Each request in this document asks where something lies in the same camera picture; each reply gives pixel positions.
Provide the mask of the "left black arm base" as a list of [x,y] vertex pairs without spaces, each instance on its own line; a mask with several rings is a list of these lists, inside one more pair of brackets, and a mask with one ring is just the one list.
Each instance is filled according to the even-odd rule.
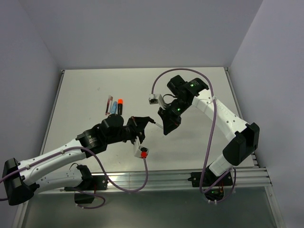
[[[80,190],[80,191],[92,191],[93,194],[96,194],[98,190],[106,190],[107,189],[107,180],[103,176],[81,176],[80,184],[78,184],[75,187],[64,187],[64,191],[70,192]],[[76,191],[74,194],[74,202],[76,204],[81,205],[89,205],[93,203],[93,200],[95,199],[94,196],[81,193],[79,191]]]

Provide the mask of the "red pen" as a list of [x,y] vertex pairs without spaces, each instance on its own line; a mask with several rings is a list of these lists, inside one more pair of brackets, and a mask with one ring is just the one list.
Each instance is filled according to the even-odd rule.
[[110,114],[111,107],[112,107],[112,101],[113,101],[113,97],[111,95],[109,95],[108,99],[107,99],[105,115]]

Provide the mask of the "black orange highlighter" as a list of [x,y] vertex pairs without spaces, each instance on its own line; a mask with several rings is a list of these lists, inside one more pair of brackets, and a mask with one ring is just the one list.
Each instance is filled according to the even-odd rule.
[[123,99],[118,99],[117,102],[117,114],[122,115],[123,114]]

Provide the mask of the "aluminium rail frame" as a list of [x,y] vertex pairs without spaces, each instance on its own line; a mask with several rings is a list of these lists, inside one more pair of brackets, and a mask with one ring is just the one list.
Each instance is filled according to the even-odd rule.
[[[107,97],[125,101],[124,116],[160,118],[148,96],[154,80],[165,93],[174,72],[162,68],[65,70],[62,74],[42,153],[70,140],[102,120]],[[129,144],[112,145],[99,155],[112,183],[100,191],[106,203],[99,209],[75,206],[73,192],[49,190],[18,207],[15,228],[283,228],[266,168],[255,156],[237,169],[235,192],[210,205],[187,180],[203,166],[211,120],[197,109],[184,115],[171,135],[149,125],[145,145],[150,148],[145,177],[143,163]]]

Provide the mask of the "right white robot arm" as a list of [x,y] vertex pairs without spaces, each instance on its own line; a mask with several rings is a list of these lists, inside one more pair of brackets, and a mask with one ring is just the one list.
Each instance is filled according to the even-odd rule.
[[211,128],[218,127],[228,140],[222,154],[206,168],[206,181],[216,185],[222,174],[238,166],[258,147],[260,128],[239,118],[211,92],[211,88],[200,78],[189,82],[180,75],[173,77],[167,87],[174,100],[166,103],[161,94],[152,93],[150,104],[159,104],[158,115],[163,122],[163,133],[168,135],[181,124],[181,114],[193,106],[212,120]]

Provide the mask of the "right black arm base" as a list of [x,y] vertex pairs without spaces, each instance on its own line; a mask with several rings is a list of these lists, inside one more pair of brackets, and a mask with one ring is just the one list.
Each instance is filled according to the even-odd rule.
[[[191,182],[192,187],[199,188],[200,186],[200,178],[201,178],[201,172],[191,172],[190,177],[187,179]],[[219,180],[219,182],[216,183],[216,185],[204,193],[204,196],[207,198],[207,200],[210,201],[220,201],[223,200],[225,197],[225,186],[232,186],[234,180],[232,180],[231,172],[229,171],[222,179],[217,177],[212,173],[212,171],[209,170],[209,166],[205,170],[204,179],[202,183],[203,190],[207,190],[215,181]]]

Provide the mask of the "blue highlighter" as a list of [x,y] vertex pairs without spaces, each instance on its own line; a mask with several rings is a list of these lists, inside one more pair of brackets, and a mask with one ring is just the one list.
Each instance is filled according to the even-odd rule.
[[112,107],[111,107],[111,110],[110,110],[110,114],[116,114],[117,106],[118,106],[117,101],[113,101],[113,104],[112,104]]

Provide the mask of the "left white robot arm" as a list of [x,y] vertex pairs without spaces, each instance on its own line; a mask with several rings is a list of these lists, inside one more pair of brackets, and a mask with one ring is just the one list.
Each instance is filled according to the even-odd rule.
[[154,122],[150,117],[132,116],[124,123],[120,115],[111,114],[57,149],[32,159],[5,161],[0,180],[7,195],[3,201],[15,206],[28,201],[35,193],[62,187],[68,190],[90,188],[93,177],[86,166],[78,166],[72,171],[57,170],[72,162],[96,157],[110,144],[130,141],[134,155],[145,160],[149,150],[141,145],[145,139],[144,130],[148,123]]

